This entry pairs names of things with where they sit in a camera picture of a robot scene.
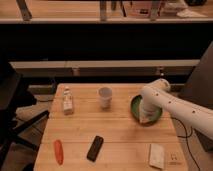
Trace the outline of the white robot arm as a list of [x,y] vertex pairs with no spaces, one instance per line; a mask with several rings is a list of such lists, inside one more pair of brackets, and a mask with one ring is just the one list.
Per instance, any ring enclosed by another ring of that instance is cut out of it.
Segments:
[[163,108],[213,140],[213,110],[175,97],[169,94],[170,90],[171,86],[165,79],[157,79],[142,87],[139,122],[148,123],[157,110]]

